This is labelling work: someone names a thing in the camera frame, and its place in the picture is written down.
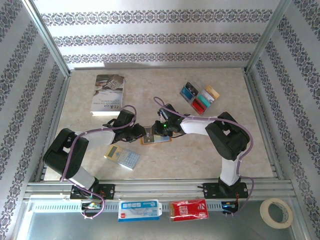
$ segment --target red card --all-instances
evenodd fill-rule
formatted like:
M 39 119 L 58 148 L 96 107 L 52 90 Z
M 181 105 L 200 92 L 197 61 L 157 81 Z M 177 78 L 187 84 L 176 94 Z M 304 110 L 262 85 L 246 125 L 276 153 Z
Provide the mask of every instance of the red card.
M 196 110 L 196 112 L 199 115 L 203 114 L 206 110 L 206 107 L 197 98 L 193 100 L 191 106 Z
M 172 222 L 209 218 L 205 199 L 170 202 L 169 209 Z

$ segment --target book cover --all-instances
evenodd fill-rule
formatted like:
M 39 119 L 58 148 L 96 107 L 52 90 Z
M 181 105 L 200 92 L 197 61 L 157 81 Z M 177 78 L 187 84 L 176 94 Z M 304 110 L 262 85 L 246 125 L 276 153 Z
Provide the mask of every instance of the book cover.
M 122 107 L 125 77 L 119 74 L 96 76 L 91 113 L 93 116 L 117 116 Z

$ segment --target metal floor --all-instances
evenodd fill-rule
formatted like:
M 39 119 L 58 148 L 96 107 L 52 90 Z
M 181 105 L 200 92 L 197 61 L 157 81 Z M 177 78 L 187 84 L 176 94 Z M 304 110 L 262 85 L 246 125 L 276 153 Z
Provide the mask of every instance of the metal floor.
M 293 240 L 293 231 L 273 229 L 260 216 L 262 201 L 251 201 L 238 216 L 226 218 L 210 212 L 208 220 L 169 222 L 167 212 L 159 221 L 118 223 L 118 214 L 105 212 L 85 220 L 79 212 L 40 213 L 32 216 L 27 240 Z M 280 210 L 270 208 L 275 220 Z

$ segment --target beige marble surface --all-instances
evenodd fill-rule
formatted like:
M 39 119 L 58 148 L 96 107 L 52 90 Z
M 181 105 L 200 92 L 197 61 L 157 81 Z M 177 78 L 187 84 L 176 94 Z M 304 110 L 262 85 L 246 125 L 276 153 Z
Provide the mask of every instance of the beige marble surface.
M 182 114 L 197 116 L 194 109 L 179 94 L 187 81 L 210 84 L 220 97 L 203 116 L 217 116 L 229 112 L 238 123 L 251 132 L 254 139 L 252 151 L 243 159 L 240 174 L 251 177 L 273 177 L 258 123 L 240 68 L 164 68 L 120 70 L 76 70 L 71 74 L 65 98 L 59 132 L 62 128 L 86 131 L 100 127 L 111 118 L 92 116 L 92 92 L 98 74 L 124 74 L 123 105 L 134 105 L 137 122 L 151 126 L 158 120 L 159 106 L 153 101 L 158 96 L 171 103 Z M 167 178 L 218 178 L 221 156 L 211 140 L 204 135 L 188 134 L 171 142 L 141 145 L 118 142 L 117 145 L 141 155 L 133 170 L 104 159 L 108 146 L 86 152 L 82 166 L 98 179 L 167 179 Z M 45 180 L 58 180 L 59 175 L 47 169 Z

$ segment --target striped wall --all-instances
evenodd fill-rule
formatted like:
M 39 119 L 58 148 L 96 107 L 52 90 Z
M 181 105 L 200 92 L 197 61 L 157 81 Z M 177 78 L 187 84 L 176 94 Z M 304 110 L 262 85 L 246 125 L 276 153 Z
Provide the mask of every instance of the striped wall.
M 320 239 L 320 1 L 293 0 L 252 72 L 312 239 Z
M 70 69 L 245 67 L 278 2 L 34 0 Z
M 64 76 L 20 0 L 0 0 L 0 240 L 11 239 Z

